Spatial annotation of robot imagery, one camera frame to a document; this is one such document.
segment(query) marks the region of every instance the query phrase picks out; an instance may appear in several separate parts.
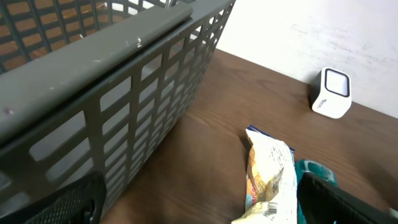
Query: wood grain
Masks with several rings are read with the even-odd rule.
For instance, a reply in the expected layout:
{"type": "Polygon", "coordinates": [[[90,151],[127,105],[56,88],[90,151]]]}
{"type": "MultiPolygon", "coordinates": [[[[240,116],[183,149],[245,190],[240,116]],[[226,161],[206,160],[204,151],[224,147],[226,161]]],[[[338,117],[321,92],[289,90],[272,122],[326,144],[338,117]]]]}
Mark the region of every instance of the wood grain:
{"type": "Polygon", "coordinates": [[[228,223],[244,212],[249,124],[295,159],[336,172],[339,186],[398,208],[398,119],[353,103],[341,119],[314,113],[308,85],[216,50],[197,97],[103,223],[228,223]]]}

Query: white device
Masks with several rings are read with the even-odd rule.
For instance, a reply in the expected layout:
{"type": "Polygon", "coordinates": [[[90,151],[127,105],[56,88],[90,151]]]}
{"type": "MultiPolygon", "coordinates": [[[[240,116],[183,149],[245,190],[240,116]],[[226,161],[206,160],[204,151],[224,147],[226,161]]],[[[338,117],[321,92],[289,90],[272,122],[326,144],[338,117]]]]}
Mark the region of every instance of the white device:
{"type": "Polygon", "coordinates": [[[311,109],[330,118],[341,118],[351,106],[349,76],[332,68],[323,68],[311,84],[311,109]]]}

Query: plastic food package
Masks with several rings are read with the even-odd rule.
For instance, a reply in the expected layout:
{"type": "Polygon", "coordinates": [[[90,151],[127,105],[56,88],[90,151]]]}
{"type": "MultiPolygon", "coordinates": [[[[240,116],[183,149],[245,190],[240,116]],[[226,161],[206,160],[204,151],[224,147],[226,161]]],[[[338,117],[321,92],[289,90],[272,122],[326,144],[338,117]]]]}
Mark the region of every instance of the plastic food package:
{"type": "Polygon", "coordinates": [[[246,213],[232,224],[296,223],[297,178],[293,149],[250,126],[246,213]]]}

